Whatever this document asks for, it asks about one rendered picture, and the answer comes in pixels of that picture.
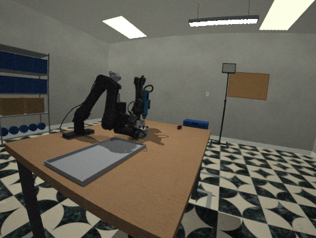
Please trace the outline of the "blue electric screwdriver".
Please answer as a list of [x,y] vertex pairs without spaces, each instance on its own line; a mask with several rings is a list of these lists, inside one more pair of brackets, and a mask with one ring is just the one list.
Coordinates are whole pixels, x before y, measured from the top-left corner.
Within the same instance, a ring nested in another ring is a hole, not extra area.
[[142,117],[143,122],[145,123],[145,119],[148,114],[148,104],[149,104],[149,91],[144,90],[143,91],[143,98],[142,98]]

